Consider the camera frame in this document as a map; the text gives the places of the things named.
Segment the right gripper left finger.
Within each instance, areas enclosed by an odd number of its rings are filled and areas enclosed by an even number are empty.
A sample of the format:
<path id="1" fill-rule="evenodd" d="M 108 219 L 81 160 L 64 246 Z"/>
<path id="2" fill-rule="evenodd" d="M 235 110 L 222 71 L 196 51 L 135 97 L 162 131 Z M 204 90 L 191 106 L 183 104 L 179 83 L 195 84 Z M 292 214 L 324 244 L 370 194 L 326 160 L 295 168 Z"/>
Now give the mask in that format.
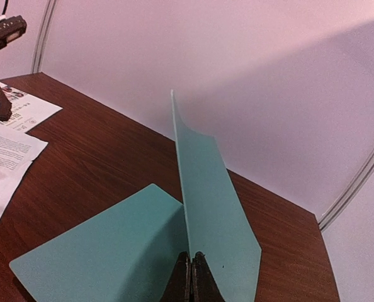
<path id="1" fill-rule="evenodd" d="M 162 302 L 190 300 L 191 262 L 187 252 L 178 255 L 171 276 L 162 295 Z"/>

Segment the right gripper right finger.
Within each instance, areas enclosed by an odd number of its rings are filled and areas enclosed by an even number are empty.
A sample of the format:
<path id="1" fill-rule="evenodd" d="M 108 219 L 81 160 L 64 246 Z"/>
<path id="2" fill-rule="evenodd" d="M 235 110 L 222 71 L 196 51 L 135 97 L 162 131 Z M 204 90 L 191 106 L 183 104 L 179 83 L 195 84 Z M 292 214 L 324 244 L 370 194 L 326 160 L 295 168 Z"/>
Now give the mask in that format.
<path id="1" fill-rule="evenodd" d="M 222 295 L 203 252 L 197 252 L 191 264 L 192 301 L 221 301 Z"/>

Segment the white printed paper sheet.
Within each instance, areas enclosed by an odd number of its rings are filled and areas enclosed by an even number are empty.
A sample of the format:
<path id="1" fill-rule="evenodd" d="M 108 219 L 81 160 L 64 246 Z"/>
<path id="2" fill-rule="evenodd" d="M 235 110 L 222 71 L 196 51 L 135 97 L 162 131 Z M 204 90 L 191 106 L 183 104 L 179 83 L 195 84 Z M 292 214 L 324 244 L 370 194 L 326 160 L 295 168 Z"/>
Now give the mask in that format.
<path id="1" fill-rule="evenodd" d="M 0 219 L 33 161 L 48 145 L 0 125 Z"/>

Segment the teal file folder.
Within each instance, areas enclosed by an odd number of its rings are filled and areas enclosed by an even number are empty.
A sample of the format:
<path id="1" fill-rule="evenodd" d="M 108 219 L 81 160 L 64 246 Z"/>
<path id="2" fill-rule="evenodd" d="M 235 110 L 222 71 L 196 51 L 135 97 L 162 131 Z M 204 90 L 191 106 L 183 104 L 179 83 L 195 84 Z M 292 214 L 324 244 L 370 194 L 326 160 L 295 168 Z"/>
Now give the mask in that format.
<path id="1" fill-rule="evenodd" d="M 215 139 L 173 103 L 178 201 L 156 184 L 9 264 L 36 301 L 162 301 L 181 252 L 203 252 L 221 301 L 254 301 L 261 247 Z"/>

